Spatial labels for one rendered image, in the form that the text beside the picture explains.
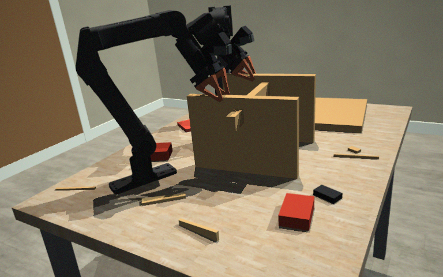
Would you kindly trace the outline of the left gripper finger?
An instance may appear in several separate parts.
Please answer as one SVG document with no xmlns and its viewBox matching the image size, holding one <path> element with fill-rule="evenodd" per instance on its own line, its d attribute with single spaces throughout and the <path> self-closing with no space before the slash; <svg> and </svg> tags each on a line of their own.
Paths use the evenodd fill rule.
<svg viewBox="0 0 443 277">
<path fill-rule="evenodd" d="M 243 68 L 243 66 L 245 67 L 245 69 L 249 73 L 250 77 L 245 76 L 245 75 L 239 73 L 239 71 Z M 245 78 L 245 79 L 247 79 L 249 81 L 254 81 L 254 79 L 255 79 L 254 76 L 253 76 L 253 73 L 251 72 L 251 70 L 250 70 L 250 68 L 249 68 L 249 66 L 248 66 L 248 64 L 247 64 L 245 59 L 243 59 L 241 61 L 241 63 L 233 70 L 233 72 L 231 74 L 235 75 L 235 76 L 238 76 L 238 77 L 241 77 L 241 78 Z"/>
<path fill-rule="evenodd" d="M 251 61 L 251 57 L 250 57 L 250 56 L 248 56 L 248 57 L 246 58 L 246 62 L 249 64 L 249 66 L 250 66 L 250 68 L 251 68 L 253 74 L 256 74 L 256 71 L 254 70 L 254 66 L 253 66 L 253 63 L 252 63 L 252 61 Z M 244 68 L 244 67 L 243 67 L 243 68 Z M 239 72 L 242 73 L 242 74 L 248 74 L 248 72 L 244 71 L 243 68 L 242 68 Z"/>
</svg>

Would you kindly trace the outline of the tan flat board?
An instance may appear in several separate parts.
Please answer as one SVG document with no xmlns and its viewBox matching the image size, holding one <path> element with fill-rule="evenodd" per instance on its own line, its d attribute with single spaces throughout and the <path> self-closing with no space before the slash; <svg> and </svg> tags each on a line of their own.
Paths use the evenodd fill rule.
<svg viewBox="0 0 443 277">
<path fill-rule="evenodd" d="M 315 130 L 361 133 L 367 99 L 316 98 Z"/>
</svg>

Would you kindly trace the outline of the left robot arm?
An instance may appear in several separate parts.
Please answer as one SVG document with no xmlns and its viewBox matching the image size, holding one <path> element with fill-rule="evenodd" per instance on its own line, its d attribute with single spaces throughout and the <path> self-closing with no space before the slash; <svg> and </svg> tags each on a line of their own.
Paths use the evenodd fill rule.
<svg viewBox="0 0 443 277">
<path fill-rule="evenodd" d="M 212 15 L 213 19 L 216 21 L 217 25 L 219 26 L 221 32 L 225 32 L 225 34 L 230 39 L 230 36 L 233 36 L 233 28 L 231 26 L 232 22 L 232 15 L 231 15 L 231 5 L 223 6 L 216 8 L 214 7 L 208 7 L 210 14 Z M 213 12 L 215 10 L 215 12 Z M 224 12 L 225 11 L 225 22 L 224 22 Z M 227 12 L 228 11 L 228 12 Z M 227 15 L 227 16 L 226 16 Z M 230 22 L 230 24 L 229 24 Z M 230 35 L 229 35 L 230 32 Z M 239 31 L 234 35 L 234 37 L 230 40 L 232 45 L 232 53 L 227 54 L 226 56 L 232 60 L 235 55 L 241 53 L 244 51 L 244 49 L 241 47 L 243 45 L 246 45 L 246 43 L 254 42 L 254 36 L 252 31 L 247 27 L 243 26 L 239 29 Z M 220 56 L 217 56 L 217 60 L 221 62 L 220 67 L 224 66 L 224 68 L 228 65 Z M 217 79 L 217 82 L 219 84 L 219 87 L 223 90 L 223 82 L 222 77 L 219 77 Z"/>
</svg>

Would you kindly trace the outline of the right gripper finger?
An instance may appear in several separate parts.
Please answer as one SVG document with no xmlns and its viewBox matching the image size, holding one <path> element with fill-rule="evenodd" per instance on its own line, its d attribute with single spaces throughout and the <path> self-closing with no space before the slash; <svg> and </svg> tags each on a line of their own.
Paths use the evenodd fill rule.
<svg viewBox="0 0 443 277">
<path fill-rule="evenodd" d="M 220 70 L 219 72 L 217 72 L 215 75 L 216 75 L 216 78 L 217 78 L 217 79 L 218 79 L 219 77 L 222 77 L 222 79 L 223 79 L 223 83 L 224 83 L 224 87 L 225 87 L 225 90 L 226 90 L 226 91 L 224 91 L 224 90 L 222 90 L 222 89 L 220 88 L 220 90 L 221 90 L 221 94 L 222 94 L 222 95 L 230 95 L 229 88 L 228 88 L 228 83 L 227 83 L 226 69 L 223 68 L 222 70 Z M 212 86 L 212 87 L 214 88 L 214 86 L 213 86 L 212 83 L 210 83 L 209 85 Z"/>
<path fill-rule="evenodd" d="M 208 84 L 210 84 L 210 83 L 213 84 L 213 86 L 214 86 L 214 88 L 215 88 L 215 90 L 217 92 L 218 97 L 216 95 L 214 95 L 213 93 L 211 93 L 210 91 L 208 91 L 207 89 L 205 89 L 205 87 Z M 200 91 L 200 92 L 202 92 L 202 93 L 212 97 L 214 100 L 217 100 L 218 102 L 221 102 L 223 100 L 222 93 L 221 93 L 221 90 L 220 90 L 220 87 L 219 87 L 219 84 L 217 82 L 217 78 L 216 78 L 215 74 L 211 75 L 206 80 L 204 80 L 201 84 L 196 86 L 196 90 L 198 90 L 198 91 Z"/>
</svg>

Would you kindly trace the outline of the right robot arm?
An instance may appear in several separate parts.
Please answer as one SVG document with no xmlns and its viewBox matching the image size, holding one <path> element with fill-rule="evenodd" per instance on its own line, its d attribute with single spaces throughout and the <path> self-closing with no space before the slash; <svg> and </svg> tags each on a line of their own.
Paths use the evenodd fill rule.
<svg viewBox="0 0 443 277">
<path fill-rule="evenodd" d="M 225 32 L 221 32 L 210 13 L 203 13 L 185 25 L 186 19 L 181 12 L 167 10 L 118 23 L 80 29 L 76 72 L 97 94 L 129 138 L 132 146 L 133 156 L 129 159 L 132 175 L 109 183 L 114 194 L 171 176 L 176 174 L 177 170 L 169 163 L 152 168 L 151 155 L 156 150 L 156 142 L 146 125 L 142 125 L 110 79 L 97 51 L 149 38 L 172 35 L 177 38 L 175 46 L 184 59 L 199 49 L 190 56 L 199 71 L 218 61 L 215 56 L 211 55 L 232 53 L 230 39 Z"/>
</svg>

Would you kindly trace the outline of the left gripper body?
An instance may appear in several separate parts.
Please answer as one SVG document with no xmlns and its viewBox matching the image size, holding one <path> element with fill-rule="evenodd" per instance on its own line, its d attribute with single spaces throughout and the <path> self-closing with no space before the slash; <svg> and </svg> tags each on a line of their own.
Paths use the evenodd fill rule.
<svg viewBox="0 0 443 277">
<path fill-rule="evenodd" d="M 228 65 L 225 67 L 226 71 L 230 69 L 230 73 L 232 73 L 233 70 L 241 63 L 241 61 L 248 57 L 248 55 L 246 51 L 243 51 L 233 57 L 232 60 L 230 60 L 226 55 L 220 55 L 220 57 L 228 63 Z"/>
</svg>

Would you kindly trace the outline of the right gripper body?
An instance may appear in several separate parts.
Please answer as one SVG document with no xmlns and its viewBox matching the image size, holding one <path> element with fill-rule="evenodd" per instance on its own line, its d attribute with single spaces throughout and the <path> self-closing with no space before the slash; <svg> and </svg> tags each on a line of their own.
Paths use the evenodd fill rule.
<svg viewBox="0 0 443 277">
<path fill-rule="evenodd" d="M 198 49 L 197 49 L 198 50 Z M 197 69 L 197 67 L 195 66 L 195 64 L 193 63 L 193 61 L 190 59 L 190 56 L 192 54 L 194 54 L 197 50 L 193 51 L 189 56 L 187 56 L 186 58 L 186 62 L 189 64 L 189 66 L 192 68 L 193 72 L 195 72 L 195 76 L 192 77 L 190 79 L 190 81 L 192 82 L 192 84 L 195 82 L 196 86 L 198 86 L 199 84 L 201 84 L 204 80 L 206 80 L 208 78 L 208 76 L 216 74 L 217 72 L 219 72 L 220 70 L 222 70 L 224 68 L 224 66 L 220 67 L 221 62 L 217 61 L 205 68 L 203 68 L 203 70 L 199 71 Z M 205 74 L 206 73 L 206 74 Z"/>
</svg>

